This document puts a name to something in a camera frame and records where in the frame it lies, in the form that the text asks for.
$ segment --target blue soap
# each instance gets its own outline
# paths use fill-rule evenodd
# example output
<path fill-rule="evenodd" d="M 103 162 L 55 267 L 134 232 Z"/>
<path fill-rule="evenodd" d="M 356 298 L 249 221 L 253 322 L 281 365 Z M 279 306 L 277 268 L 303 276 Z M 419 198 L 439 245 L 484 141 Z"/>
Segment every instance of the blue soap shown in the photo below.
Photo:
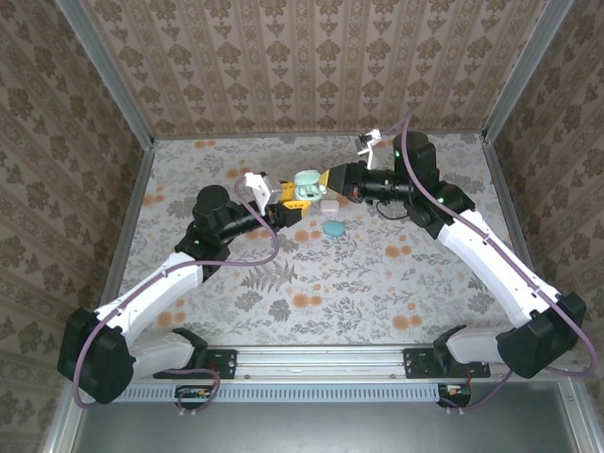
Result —
<path fill-rule="evenodd" d="M 339 238 L 344 235 L 346 228 L 342 222 L 336 222 L 335 220 L 330 220 L 325 222 L 323 225 L 323 231 L 328 236 Z"/>

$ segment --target teal toy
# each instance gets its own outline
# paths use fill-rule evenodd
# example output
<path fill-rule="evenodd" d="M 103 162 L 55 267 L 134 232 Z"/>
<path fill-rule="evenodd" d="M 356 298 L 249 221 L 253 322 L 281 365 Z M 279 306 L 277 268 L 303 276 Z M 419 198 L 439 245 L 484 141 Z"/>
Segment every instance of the teal toy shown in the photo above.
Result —
<path fill-rule="evenodd" d="M 296 200 L 319 201 L 327 193 L 327 187 L 319 183 L 321 174 L 316 170 L 304 170 L 294 176 Z"/>
<path fill-rule="evenodd" d="M 323 225 L 323 232 L 332 238 L 339 238 L 346 232 L 346 227 L 342 222 L 330 220 Z"/>

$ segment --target gray floor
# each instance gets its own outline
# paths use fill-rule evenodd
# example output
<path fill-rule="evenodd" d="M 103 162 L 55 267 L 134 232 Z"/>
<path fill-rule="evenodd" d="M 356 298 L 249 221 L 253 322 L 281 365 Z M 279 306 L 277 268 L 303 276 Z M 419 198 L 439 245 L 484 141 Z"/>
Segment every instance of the gray floor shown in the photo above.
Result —
<path fill-rule="evenodd" d="M 111 404 L 87 412 L 74 452 L 566 453 L 572 439 L 557 385 L 531 382 L 464 415 L 432 403 L 222 403 L 196 416 Z"/>

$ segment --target patterned wall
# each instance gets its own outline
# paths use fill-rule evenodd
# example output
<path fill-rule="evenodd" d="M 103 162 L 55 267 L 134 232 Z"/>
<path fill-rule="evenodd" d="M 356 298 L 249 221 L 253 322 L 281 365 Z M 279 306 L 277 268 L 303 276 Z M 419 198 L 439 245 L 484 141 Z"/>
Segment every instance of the patterned wall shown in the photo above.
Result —
<path fill-rule="evenodd" d="M 98 303 L 141 148 L 52 1 L 0 1 L 0 451 L 52 420 L 67 315 Z"/>
<path fill-rule="evenodd" d="M 575 1 L 495 148 L 533 263 L 585 299 L 604 355 L 604 2 Z"/>
<path fill-rule="evenodd" d="M 482 128 L 545 0 L 84 0 L 155 134 Z"/>

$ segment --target black cable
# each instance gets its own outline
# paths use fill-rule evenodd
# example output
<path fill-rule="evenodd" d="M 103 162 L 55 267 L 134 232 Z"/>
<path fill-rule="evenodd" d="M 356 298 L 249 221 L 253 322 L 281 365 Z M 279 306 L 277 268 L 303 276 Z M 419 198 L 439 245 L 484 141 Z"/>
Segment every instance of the black cable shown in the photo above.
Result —
<path fill-rule="evenodd" d="M 376 204 L 376 211 L 379 215 L 381 215 L 384 219 L 386 220 L 403 220 L 406 219 L 407 217 L 409 217 L 408 214 L 403 215 L 402 217 L 388 217 L 386 214 L 384 214 L 381 210 L 379 210 L 379 205 L 383 205 L 383 203 L 381 201 L 378 201 Z"/>

